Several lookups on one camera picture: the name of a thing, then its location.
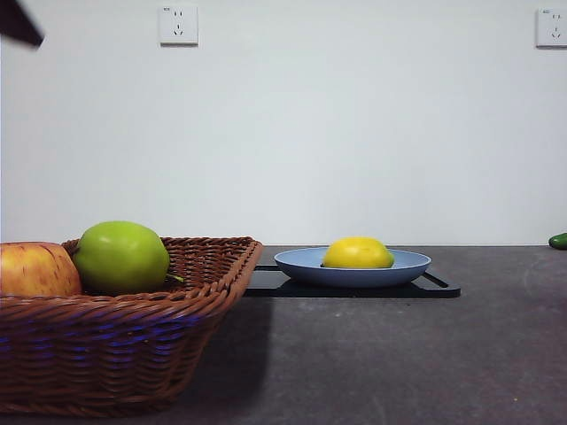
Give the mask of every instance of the black tray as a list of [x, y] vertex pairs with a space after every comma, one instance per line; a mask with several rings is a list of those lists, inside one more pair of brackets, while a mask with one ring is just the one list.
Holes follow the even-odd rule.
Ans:
[[245, 297], [272, 298], [456, 298], [461, 287], [425, 272], [412, 282], [388, 288], [333, 288], [290, 279], [276, 265], [258, 265]]

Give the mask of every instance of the red apple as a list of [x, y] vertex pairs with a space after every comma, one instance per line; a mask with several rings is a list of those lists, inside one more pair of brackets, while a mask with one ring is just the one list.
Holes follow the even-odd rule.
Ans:
[[71, 296], [81, 293], [79, 272], [58, 243], [0, 243], [0, 296]]

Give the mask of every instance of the basket rim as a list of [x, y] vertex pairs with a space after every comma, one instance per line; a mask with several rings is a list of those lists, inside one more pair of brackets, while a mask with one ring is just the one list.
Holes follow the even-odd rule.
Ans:
[[[253, 239], [250, 236], [240, 236], [240, 237], [161, 237], [164, 241], [187, 241], [187, 240], [199, 240], [199, 241], [211, 241], [213, 243], [218, 242], [230, 242], [230, 241], [247, 241], [248, 245], [244, 252], [240, 254], [240, 259], [235, 270], [236, 274], [232, 279], [230, 285], [231, 288], [241, 283], [244, 274], [252, 274], [255, 263], [260, 257], [260, 252], [263, 248], [261, 242]], [[64, 243], [73, 242], [77, 239], [68, 240]], [[95, 307], [102, 307], [104, 305], [117, 305], [119, 308], [142, 308], [144, 306], [156, 306], [156, 305], [175, 305], [175, 308], [182, 308], [182, 305], [194, 305], [199, 300], [204, 298], [217, 298], [221, 297], [223, 292], [228, 292], [226, 288], [219, 289], [219, 279], [215, 282], [205, 283], [202, 287], [194, 287], [190, 290], [176, 290], [173, 292], [169, 291], [154, 291], [154, 292], [140, 292], [136, 294], [124, 294], [124, 295], [89, 295], [89, 294], [77, 294], [72, 296], [18, 296], [18, 295], [0, 295], [0, 312], [5, 311], [10, 307], [15, 305], [44, 305], [48, 306], [73, 306], [76, 309], [92, 309]]]

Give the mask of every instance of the wall socket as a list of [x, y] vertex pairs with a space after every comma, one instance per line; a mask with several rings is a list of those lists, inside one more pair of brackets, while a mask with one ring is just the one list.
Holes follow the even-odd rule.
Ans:
[[158, 10], [162, 46], [198, 45], [198, 10], [193, 4], [163, 6]]
[[567, 9], [539, 9], [537, 47], [567, 47]]

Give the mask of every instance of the apple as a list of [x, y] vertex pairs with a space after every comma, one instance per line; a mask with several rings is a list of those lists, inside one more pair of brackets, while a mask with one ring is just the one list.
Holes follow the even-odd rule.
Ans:
[[107, 295], [153, 292], [165, 282], [169, 253], [150, 228], [132, 221], [103, 221], [77, 243], [73, 262], [82, 284]]
[[81, 294], [79, 273], [58, 243], [0, 243], [0, 295], [72, 296]]

